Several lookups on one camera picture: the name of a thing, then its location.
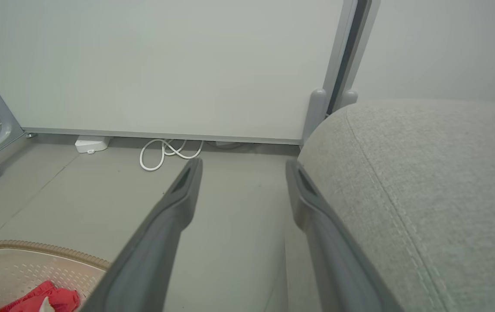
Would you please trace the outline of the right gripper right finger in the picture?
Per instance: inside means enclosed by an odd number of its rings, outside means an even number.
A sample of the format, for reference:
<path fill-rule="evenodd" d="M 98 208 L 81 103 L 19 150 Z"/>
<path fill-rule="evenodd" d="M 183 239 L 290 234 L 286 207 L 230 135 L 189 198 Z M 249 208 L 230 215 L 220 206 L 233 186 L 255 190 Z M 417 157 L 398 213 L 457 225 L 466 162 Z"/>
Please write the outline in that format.
<path fill-rule="evenodd" d="M 297 160 L 285 165 L 295 225 L 305 234 L 323 312 L 401 312 L 402 307 Z"/>

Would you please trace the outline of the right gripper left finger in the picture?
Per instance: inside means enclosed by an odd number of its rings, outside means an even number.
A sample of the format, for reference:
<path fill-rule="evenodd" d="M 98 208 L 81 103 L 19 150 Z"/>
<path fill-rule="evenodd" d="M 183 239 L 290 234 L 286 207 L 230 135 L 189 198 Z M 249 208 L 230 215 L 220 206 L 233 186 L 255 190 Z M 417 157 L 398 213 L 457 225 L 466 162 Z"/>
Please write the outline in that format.
<path fill-rule="evenodd" d="M 81 307 L 162 312 L 182 231 L 194 218 L 203 162 L 189 160 Z"/>

